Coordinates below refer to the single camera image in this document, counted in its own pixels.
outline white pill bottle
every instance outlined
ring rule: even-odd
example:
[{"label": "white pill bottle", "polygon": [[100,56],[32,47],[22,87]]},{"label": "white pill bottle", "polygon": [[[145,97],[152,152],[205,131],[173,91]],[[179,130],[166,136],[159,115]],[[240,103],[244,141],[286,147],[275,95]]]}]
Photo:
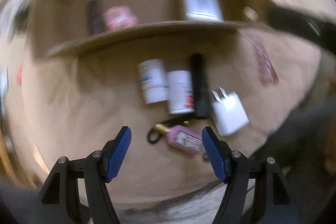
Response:
[{"label": "white pill bottle", "polygon": [[146,104],[166,101],[168,87],[162,60],[151,59],[138,65],[141,88]]},{"label": "white pill bottle", "polygon": [[190,71],[174,70],[168,73],[169,113],[183,114],[194,111],[194,93]]}]

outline white power adapter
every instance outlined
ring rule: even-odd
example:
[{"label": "white power adapter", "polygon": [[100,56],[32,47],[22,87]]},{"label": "white power adapter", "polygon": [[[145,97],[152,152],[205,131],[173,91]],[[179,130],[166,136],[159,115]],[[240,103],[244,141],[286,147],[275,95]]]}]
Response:
[{"label": "white power adapter", "polygon": [[231,135],[249,123],[244,107],[234,92],[226,95],[224,89],[219,88],[223,95],[219,97],[217,92],[212,91],[216,101],[212,103],[217,130],[221,136]]}]

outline pink hand sanitizer holder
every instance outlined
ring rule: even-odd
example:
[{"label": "pink hand sanitizer holder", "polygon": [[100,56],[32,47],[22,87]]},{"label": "pink hand sanitizer holder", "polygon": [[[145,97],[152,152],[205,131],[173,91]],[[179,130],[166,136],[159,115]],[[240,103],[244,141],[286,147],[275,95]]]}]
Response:
[{"label": "pink hand sanitizer holder", "polygon": [[153,129],[160,134],[166,135],[168,144],[175,148],[194,155],[202,150],[203,143],[201,134],[195,133],[186,127],[174,126],[168,128],[163,124],[156,124]]}]

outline red label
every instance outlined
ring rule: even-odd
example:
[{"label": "red label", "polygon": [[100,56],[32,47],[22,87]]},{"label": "red label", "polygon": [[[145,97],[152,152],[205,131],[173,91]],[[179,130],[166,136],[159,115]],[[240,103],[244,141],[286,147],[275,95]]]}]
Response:
[{"label": "red label", "polygon": [[194,108],[194,96],[192,94],[187,94],[185,108]]}]

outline blue gripper pad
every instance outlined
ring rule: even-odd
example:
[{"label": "blue gripper pad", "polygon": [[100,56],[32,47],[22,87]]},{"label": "blue gripper pad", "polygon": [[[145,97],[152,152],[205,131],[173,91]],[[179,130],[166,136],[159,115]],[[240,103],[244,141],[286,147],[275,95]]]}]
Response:
[{"label": "blue gripper pad", "polygon": [[109,158],[108,170],[106,173],[107,181],[111,181],[115,178],[120,170],[120,167],[124,161],[126,152],[128,150],[129,145],[131,144],[132,133],[130,128],[122,127],[117,137],[114,139],[115,148],[112,151],[112,154]]},{"label": "blue gripper pad", "polygon": [[212,166],[213,171],[215,172],[216,177],[218,177],[222,181],[226,181],[227,174],[226,174],[224,159],[219,153],[218,148],[215,145],[215,142],[210,136],[208,130],[212,130],[212,129],[211,128],[208,129],[208,127],[205,127],[202,131],[202,142],[203,142],[205,151],[211,162],[211,166]]}]

